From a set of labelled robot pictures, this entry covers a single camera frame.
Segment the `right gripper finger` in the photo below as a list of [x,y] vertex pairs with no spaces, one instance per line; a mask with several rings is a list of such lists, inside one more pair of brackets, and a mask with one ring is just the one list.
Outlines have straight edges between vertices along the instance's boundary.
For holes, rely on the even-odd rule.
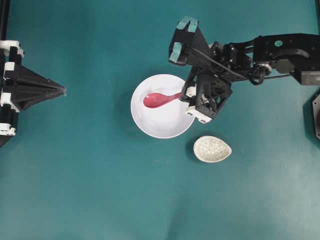
[[196,97],[193,96],[185,110],[185,114],[195,118],[207,118],[208,116],[203,113],[205,106],[206,105],[202,101],[200,101],[199,105],[197,106]]
[[191,69],[181,90],[181,102],[194,102],[197,91],[197,70]]

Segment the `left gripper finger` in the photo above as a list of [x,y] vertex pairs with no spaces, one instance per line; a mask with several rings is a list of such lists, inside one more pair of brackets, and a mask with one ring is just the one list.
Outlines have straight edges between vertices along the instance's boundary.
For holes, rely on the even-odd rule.
[[66,93],[67,91],[65,87],[54,82],[53,80],[43,77],[15,62],[6,62],[4,64],[3,78],[5,80],[14,80],[16,83],[25,86],[55,89],[62,93]]
[[1,106],[8,105],[16,112],[25,111],[29,107],[40,102],[65,95],[65,90],[53,90],[45,92],[2,92]]

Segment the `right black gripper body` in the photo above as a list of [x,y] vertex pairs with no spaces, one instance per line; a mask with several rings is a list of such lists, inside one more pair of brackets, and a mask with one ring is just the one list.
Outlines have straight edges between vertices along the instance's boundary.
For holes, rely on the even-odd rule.
[[211,66],[192,66],[192,70],[197,70],[196,106],[200,101],[205,104],[203,113],[207,117],[197,117],[203,124],[218,115],[233,93],[232,83],[250,79],[249,41],[225,45],[214,42],[209,48],[212,56],[207,59],[211,61]]

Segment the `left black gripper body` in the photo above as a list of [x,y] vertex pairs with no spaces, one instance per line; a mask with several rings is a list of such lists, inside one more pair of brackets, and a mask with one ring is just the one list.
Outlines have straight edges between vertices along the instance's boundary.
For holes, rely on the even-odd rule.
[[15,80],[9,76],[14,74],[24,57],[24,50],[17,40],[1,40],[0,49],[3,51],[8,61],[4,61],[2,77],[1,77],[1,92],[0,92],[0,134],[15,135],[18,128],[18,119],[21,108],[14,102],[14,91],[16,90]]

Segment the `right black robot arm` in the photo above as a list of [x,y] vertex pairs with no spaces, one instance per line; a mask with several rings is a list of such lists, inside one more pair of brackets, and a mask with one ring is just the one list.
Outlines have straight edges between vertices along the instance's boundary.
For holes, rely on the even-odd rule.
[[300,85],[320,83],[320,37],[295,33],[258,36],[240,43],[208,44],[200,31],[177,30],[169,47],[169,62],[190,65],[180,100],[187,114],[200,122],[214,119],[232,94],[232,84],[254,86],[272,78],[293,77]]

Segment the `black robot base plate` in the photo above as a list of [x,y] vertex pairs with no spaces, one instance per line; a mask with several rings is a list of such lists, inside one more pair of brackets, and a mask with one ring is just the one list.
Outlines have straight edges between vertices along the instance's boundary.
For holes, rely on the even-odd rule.
[[320,88],[303,104],[303,122],[304,132],[306,138],[313,144],[319,144],[320,140],[315,130],[315,117],[314,117],[314,100],[320,95]]

